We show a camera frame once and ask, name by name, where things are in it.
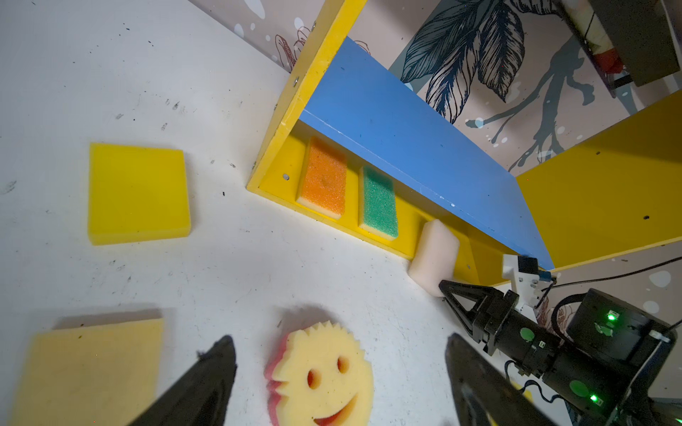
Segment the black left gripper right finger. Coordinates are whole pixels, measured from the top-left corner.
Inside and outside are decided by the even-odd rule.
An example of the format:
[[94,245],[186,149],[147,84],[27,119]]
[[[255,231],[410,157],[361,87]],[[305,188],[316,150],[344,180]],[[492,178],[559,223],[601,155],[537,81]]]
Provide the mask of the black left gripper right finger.
[[445,361],[461,425],[553,424],[458,333],[448,339]]

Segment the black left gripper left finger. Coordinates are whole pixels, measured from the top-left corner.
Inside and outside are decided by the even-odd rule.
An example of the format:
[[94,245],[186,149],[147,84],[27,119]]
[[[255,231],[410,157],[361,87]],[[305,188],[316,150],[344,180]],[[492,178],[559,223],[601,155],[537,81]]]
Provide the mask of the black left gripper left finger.
[[133,425],[223,425],[236,379],[230,335],[218,340]]

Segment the orange scrub sponge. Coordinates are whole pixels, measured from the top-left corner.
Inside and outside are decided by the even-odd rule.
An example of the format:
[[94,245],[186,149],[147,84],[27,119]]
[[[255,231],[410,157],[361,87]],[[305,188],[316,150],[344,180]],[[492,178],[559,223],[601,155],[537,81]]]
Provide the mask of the orange scrub sponge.
[[298,204],[332,219],[346,212],[346,155],[312,137],[298,184]]

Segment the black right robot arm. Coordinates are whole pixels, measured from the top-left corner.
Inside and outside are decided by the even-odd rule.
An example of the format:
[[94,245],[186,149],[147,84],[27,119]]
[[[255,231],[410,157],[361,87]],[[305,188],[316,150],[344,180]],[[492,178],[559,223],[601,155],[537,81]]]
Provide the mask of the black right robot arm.
[[566,328],[558,311],[544,328],[515,308],[518,294],[444,280],[445,300],[486,353],[504,353],[527,385],[542,380],[581,425],[679,425],[648,391],[677,342],[673,325],[597,289],[567,296],[577,305]]

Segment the green scrub sponge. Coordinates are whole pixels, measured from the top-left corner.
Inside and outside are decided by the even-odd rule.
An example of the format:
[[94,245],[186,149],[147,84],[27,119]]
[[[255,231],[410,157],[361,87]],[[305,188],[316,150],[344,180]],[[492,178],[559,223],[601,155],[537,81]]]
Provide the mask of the green scrub sponge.
[[363,166],[360,193],[359,227],[387,241],[395,240],[399,227],[392,179]]

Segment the smiley face sponge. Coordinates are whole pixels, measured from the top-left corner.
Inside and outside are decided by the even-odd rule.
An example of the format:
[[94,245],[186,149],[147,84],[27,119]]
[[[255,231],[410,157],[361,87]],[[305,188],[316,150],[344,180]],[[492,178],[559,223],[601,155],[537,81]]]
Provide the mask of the smiley face sponge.
[[374,377],[365,351],[338,323],[286,335],[265,373],[273,425],[367,425]]

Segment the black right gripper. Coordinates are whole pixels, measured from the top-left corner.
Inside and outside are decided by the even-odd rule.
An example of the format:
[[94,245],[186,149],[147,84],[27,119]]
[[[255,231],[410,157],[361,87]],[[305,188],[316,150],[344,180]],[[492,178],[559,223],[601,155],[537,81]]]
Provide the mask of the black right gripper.
[[579,410],[613,408],[613,375],[515,309],[519,296],[495,288],[442,280],[446,302],[485,351],[504,353],[520,372],[535,376]]

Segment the light pink sponge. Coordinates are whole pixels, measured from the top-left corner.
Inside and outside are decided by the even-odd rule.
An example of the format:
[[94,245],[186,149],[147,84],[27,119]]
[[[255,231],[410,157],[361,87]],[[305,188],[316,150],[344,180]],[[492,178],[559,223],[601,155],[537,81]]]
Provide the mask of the light pink sponge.
[[426,223],[408,276],[430,296],[443,297],[440,283],[452,280],[459,248],[460,240],[444,223],[438,219]]

